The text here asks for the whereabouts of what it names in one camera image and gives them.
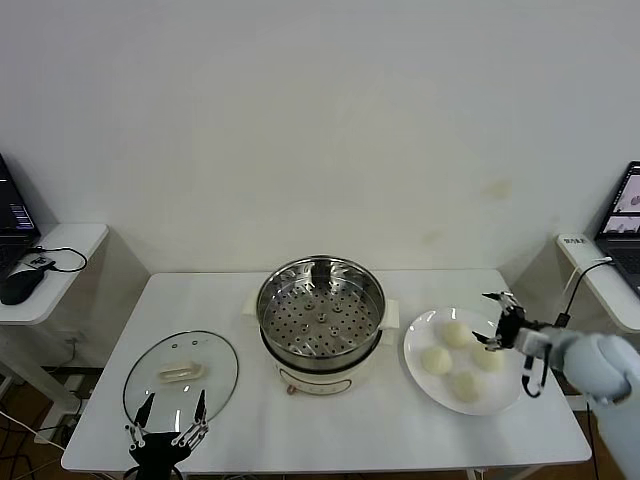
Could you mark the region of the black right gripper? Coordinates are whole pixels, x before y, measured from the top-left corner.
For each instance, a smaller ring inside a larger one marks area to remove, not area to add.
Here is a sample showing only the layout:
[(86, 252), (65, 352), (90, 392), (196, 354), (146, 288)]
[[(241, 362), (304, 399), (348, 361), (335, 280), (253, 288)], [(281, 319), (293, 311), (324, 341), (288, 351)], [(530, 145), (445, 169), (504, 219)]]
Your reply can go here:
[(473, 336), (487, 351), (512, 349), (520, 329), (526, 326), (525, 310), (522, 307), (518, 307), (518, 301), (509, 291), (483, 293), (482, 296), (497, 302), (502, 309), (497, 335), (489, 338), (473, 331)]

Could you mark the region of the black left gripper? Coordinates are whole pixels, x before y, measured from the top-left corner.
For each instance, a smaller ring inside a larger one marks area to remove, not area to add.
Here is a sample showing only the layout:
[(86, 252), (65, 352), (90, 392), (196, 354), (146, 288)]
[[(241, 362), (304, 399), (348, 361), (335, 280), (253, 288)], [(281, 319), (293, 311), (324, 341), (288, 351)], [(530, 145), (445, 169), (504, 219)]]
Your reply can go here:
[(134, 421), (125, 426), (131, 443), (129, 454), (136, 465), (128, 470), (129, 479), (183, 479), (177, 464), (191, 454), (189, 446), (198, 446), (208, 432), (206, 420), (206, 393), (202, 389), (194, 420), (187, 430), (178, 433), (151, 433), (145, 435), (155, 394), (150, 393), (138, 408)]

